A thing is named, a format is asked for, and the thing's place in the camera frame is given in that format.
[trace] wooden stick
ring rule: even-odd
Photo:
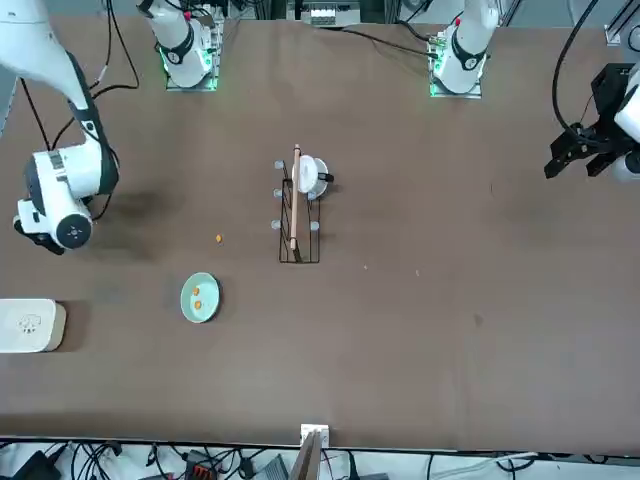
[[[293,206],[291,207],[291,250],[298,248],[296,233],[298,229],[298,183],[300,181],[300,145],[293,149]]]

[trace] white container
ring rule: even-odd
[[[67,312],[46,298],[0,299],[0,353],[55,350],[62,341]]]
[[[292,175],[296,174],[295,166]],[[298,191],[319,197],[327,190],[327,185],[333,183],[333,175],[329,173],[327,164],[319,158],[310,155],[300,157],[300,178]]]

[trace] floor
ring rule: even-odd
[[[26,443],[15,444],[0,450],[0,475],[13,475],[15,472],[26,462],[26,460],[32,455],[33,452],[40,449],[46,451],[47,448],[52,447],[49,443]],[[57,447],[52,447],[49,453],[55,451]],[[71,461],[72,454],[76,446],[71,445],[60,456],[56,467],[62,473],[62,480],[71,479]],[[183,448],[178,446],[180,452],[188,452],[190,448]],[[210,448],[209,452],[212,456],[226,449]],[[147,456],[150,452],[148,445],[126,445],[123,447],[123,453],[119,457],[114,457],[113,454],[105,455],[101,466],[105,472],[113,480],[136,480],[136,479],[149,479],[158,478],[159,470],[157,465],[153,464],[146,467]],[[168,474],[177,472],[180,475],[184,470],[184,462],[168,447],[161,447],[159,450],[158,460],[162,467],[163,472]],[[256,450],[244,449],[243,455],[245,457],[255,453]],[[341,479],[349,476],[349,457],[344,451],[331,451],[328,450],[327,458],[331,463],[331,470],[327,467],[327,462],[324,461],[321,464],[319,480],[331,480],[332,478]],[[260,453],[255,457],[254,468],[259,472],[264,468],[276,455],[282,455],[284,464],[287,471],[291,471],[296,459],[296,452],[292,450],[267,450]],[[76,477],[82,465],[85,463],[88,457],[79,451],[76,459]],[[426,467],[428,465],[430,455],[423,454],[400,454],[400,453],[374,453],[374,452],[355,452],[354,459],[356,462],[358,474],[363,480],[366,475],[374,475],[386,473],[391,480],[425,480],[426,479]],[[469,467],[475,465],[479,460],[478,458],[469,457],[451,457],[451,456],[435,456],[432,462],[431,468],[431,480],[437,480],[439,478],[444,479],[498,479],[508,480],[511,477],[510,474],[502,472],[494,464],[487,465],[481,471],[474,474],[454,474],[453,469],[459,469],[463,467]],[[238,465],[238,462],[234,462],[232,469]],[[224,462],[224,468],[227,469],[230,464]],[[515,478],[519,480],[631,480],[636,479],[638,475],[638,467],[633,466],[615,466],[615,465],[593,465],[590,463],[567,463],[567,462],[552,462],[552,461],[536,461],[530,468],[522,470],[517,473]],[[238,475],[233,477],[220,478],[233,478],[239,479]],[[258,474],[255,477],[258,479],[270,480],[265,475]],[[371,480],[383,480],[381,477],[371,477]]]

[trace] white cable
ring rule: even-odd
[[[530,458],[537,457],[538,454],[536,452],[527,452],[527,453],[514,453],[513,455],[505,455],[497,458],[487,458],[478,462],[474,465],[468,467],[454,468],[452,470],[445,470],[443,472],[437,472],[431,474],[430,480],[442,480],[443,478],[453,477],[454,475],[464,475],[465,473],[477,472],[479,470],[483,470],[485,467],[490,465],[494,465],[496,462],[503,462],[506,460],[517,460],[521,458]]]
[[[108,65],[105,65],[104,67],[102,67],[102,70],[100,71],[100,75],[98,75],[98,83],[102,82],[102,79],[104,78],[104,74],[107,73],[107,67]]]

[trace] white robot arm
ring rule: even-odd
[[[211,48],[211,31],[195,18],[187,20],[176,8],[179,1],[143,0],[138,11],[158,40],[171,80],[179,87],[191,88],[213,68],[205,55]]]
[[[613,174],[621,182],[640,180],[640,63],[629,74],[625,96],[614,117],[616,124],[636,144],[630,152],[621,155],[613,164]]]
[[[459,21],[447,27],[447,48],[436,78],[452,93],[464,94],[482,76],[487,47],[498,27],[497,0],[465,0]]]
[[[165,0],[143,0],[138,8],[160,43],[172,80],[185,88],[200,82],[212,68],[203,59],[208,28]],[[25,168],[29,197],[18,202],[14,218],[19,233],[61,255],[89,240],[93,222],[86,203],[113,192],[117,157],[84,74],[58,42],[42,0],[0,0],[0,65],[64,94],[84,133],[81,145],[33,153]]]
[[[0,64],[62,92],[84,132],[81,145],[31,156],[29,198],[18,202],[14,219],[18,232],[62,254],[89,239],[92,221],[83,199],[113,191],[118,163],[82,70],[58,42],[41,0],[0,0],[0,19]]]

